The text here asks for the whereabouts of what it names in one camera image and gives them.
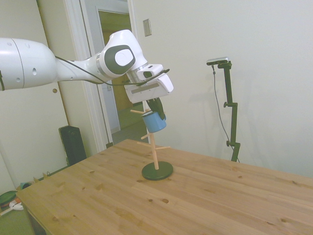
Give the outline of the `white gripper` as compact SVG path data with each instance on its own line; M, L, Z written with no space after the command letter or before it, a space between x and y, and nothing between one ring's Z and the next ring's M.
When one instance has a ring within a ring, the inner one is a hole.
M159 97L170 94L174 86L167 74L162 74L144 85L126 85L126 94L131 103L145 101L153 112L158 112L162 120L165 119L162 102Z

